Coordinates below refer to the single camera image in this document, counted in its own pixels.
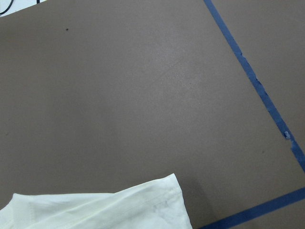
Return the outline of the cream white t-shirt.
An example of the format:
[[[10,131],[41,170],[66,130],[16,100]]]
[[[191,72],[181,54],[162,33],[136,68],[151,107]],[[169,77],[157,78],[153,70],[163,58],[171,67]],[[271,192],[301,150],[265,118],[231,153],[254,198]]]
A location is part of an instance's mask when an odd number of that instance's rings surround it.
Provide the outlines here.
[[[174,174],[116,193],[14,194],[3,229],[190,229]]]

